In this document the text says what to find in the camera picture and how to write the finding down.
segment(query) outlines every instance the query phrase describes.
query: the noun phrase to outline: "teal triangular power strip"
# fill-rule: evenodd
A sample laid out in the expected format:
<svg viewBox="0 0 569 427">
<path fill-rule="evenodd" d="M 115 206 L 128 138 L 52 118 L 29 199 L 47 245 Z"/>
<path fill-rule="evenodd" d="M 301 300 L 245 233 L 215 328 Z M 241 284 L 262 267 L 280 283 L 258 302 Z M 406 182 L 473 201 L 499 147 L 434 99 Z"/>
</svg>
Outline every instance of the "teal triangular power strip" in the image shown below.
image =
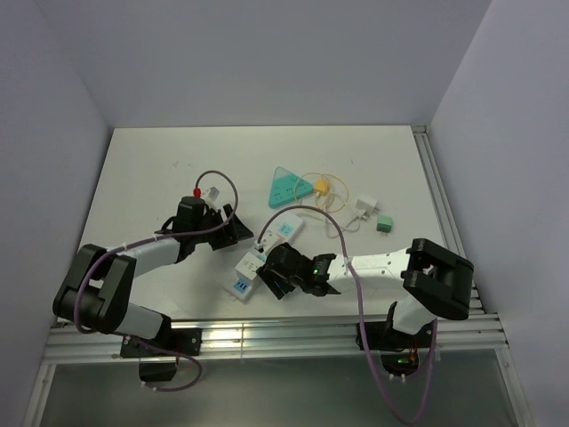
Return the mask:
<svg viewBox="0 0 569 427">
<path fill-rule="evenodd" d="M 287 171 L 283 167 L 275 169 L 273 175 L 273 184 L 270 188 L 270 195 L 268 197 L 268 206 L 277 209 L 282 205 L 294 201 L 294 185 L 300 178 L 292 172 Z M 296 198 L 306 197 L 312 194 L 312 184 L 308 181 L 301 180 L 296 185 Z"/>
</svg>

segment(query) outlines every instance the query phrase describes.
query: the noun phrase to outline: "green cube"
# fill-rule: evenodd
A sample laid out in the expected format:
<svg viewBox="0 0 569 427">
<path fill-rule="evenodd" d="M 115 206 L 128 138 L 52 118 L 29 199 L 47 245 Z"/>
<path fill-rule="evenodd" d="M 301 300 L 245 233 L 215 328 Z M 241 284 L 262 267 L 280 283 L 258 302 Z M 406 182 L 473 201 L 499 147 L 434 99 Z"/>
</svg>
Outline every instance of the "green cube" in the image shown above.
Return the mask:
<svg viewBox="0 0 569 427">
<path fill-rule="evenodd" d="M 377 230 L 382 233 L 389 233 L 393 227 L 393 219 L 387 215 L 380 215 L 377 217 Z"/>
</svg>

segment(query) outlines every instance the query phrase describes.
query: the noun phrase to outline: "white wall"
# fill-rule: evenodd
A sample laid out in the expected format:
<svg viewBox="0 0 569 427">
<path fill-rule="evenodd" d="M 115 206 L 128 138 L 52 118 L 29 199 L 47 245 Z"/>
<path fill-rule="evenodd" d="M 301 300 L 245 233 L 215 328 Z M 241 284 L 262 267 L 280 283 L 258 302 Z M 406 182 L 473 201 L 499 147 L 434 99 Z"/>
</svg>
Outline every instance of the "white wall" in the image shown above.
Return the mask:
<svg viewBox="0 0 569 427">
<path fill-rule="evenodd" d="M 425 125 L 490 0 L 36 0 L 109 122 Z"/>
<path fill-rule="evenodd" d="M 430 136 L 539 425 L 569 418 L 569 2 L 494 0 Z"/>
<path fill-rule="evenodd" d="M 108 127 L 31 0 L 0 1 L 0 425 L 19 425 Z"/>
</svg>

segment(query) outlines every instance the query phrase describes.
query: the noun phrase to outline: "white table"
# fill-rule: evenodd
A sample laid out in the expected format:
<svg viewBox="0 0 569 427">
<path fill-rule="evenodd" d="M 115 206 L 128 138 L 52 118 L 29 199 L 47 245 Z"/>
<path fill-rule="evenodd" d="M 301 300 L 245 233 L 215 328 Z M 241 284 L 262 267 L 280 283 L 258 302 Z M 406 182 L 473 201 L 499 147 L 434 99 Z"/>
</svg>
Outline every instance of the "white table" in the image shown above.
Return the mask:
<svg viewBox="0 0 569 427">
<path fill-rule="evenodd" d="M 118 246 L 152 235 L 174 215 L 180 199 L 192 193 L 206 169 L 229 175 L 239 190 L 237 215 L 257 234 L 275 212 L 268 194 L 275 168 L 294 173 L 333 173 L 350 194 L 376 197 L 394 219 L 388 235 L 375 221 L 346 235 L 350 254 L 381 254 L 408 247 L 413 238 L 443 244 L 429 187 L 409 126 L 301 126 L 116 129 L 85 225 L 81 244 Z M 202 188 L 221 190 L 232 203 L 227 183 L 211 175 Z M 345 222 L 347 212 L 335 216 Z M 355 290 L 316 298 L 296 290 L 278 301 L 262 286 L 247 304 L 234 302 L 221 284 L 235 281 L 234 267 L 252 239 L 212 252 L 200 245 L 184 262 L 137 278 L 131 301 L 176 319 L 253 319 L 354 315 Z M 325 236 L 322 222 L 306 220 L 293 243 L 312 257 L 339 253 L 338 239 Z M 403 291 L 366 293 L 366 314 L 385 314 Z"/>
</svg>

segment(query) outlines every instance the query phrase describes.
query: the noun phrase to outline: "power strip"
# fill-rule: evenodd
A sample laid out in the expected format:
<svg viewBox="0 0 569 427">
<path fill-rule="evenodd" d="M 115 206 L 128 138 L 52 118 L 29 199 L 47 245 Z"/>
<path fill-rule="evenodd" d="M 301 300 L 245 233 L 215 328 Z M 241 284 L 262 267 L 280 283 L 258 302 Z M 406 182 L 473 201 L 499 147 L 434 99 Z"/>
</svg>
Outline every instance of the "power strip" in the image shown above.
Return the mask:
<svg viewBox="0 0 569 427">
<path fill-rule="evenodd" d="M 253 247 L 235 267 L 237 281 L 223 285 L 223 289 L 240 302 L 247 302 L 262 283 L 257 270 L 265 263 L 267 255 L 284 242 L 290 243 L 301 232 L 303 226 L 304 220 L 294 213 L 283 213 L 278 216 L 265 231 L 261 242 L 255 241 Z"/>
<path fill-rule="evenodd" d="M 298 199 L 311 195 L 312 189 L 310 182 L 302 180 L 294 173 L 279 166 L 275 169 L 275 175 L 273 176 L 273 183 L 268 196 L 268 206 L 272 209 L 277 209 L 282 205 L 293 202 L 295 197 Z"/>
</svg>

